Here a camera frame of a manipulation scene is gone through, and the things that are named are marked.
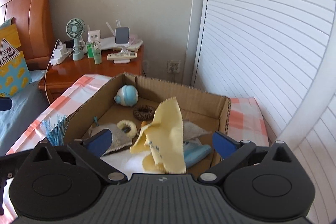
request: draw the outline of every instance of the snack bag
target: snack bag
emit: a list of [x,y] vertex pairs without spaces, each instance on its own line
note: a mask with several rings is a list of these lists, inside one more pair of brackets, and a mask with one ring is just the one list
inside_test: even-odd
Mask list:
[[12,97],[31,82],[16,25],[0,30],[0,97]]

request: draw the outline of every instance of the bedside table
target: bedside table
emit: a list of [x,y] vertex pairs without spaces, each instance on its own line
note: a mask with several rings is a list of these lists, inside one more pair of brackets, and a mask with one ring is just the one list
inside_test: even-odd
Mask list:
[[[63,92],[71,87],[81,76],[85,74],[98,74],[116,76],[123,72],[134,75],[142,75],[143,46],[137,52],[137,57],[131,59],[128,64],[114,64],[108,61],[107,55],[116,51],[105,50],[101,52],[102,63],[96,65],[93,58],[87,55],[82,60],[73,61],[72,56],[66,58],[61,64],[51,66],[46,75],[46,87],[48,98],[52,103]],[[39,89],[44,91],[44,78],[39,82]]]

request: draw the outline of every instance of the brown hair tie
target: brown hair tie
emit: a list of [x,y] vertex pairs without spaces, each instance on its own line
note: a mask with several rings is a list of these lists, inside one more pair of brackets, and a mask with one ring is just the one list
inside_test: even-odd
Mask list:
[[139,121],[149,121],[153,120],[155,113],[155,108],[152,106],[137,106],[133,110],[133,115],[136,117]]

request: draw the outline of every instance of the checkered tablecloth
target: checkered tablecloth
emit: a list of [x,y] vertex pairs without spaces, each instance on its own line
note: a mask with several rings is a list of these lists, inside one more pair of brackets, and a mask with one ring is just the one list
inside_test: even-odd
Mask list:
[[[102,75],[84,75],[72,87],[56,99],[23,133],[7,154],[32,149],[46,136],[43,120],[57,125],[59,117],[69,116],[91,96],[93,96],[111,77]],[[268,138],[263,117],[254,98],[232,98],[228,135],[238,141],[248,139],[259,146],[268,146]],[[0,223],[8,224],[16,218],[16,213],[8,196],[11,180],[4,190],[3,209]]]

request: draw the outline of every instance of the green fan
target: green fan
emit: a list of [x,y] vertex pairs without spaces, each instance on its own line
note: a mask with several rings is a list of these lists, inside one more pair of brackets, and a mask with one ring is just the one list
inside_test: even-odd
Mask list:
[[83,20],[79,18],[71,19],[67,24],[67,35],[73,39],[73,60],[78,61],[84,58],[84,52],[79,44],[79,38],[85,30]]

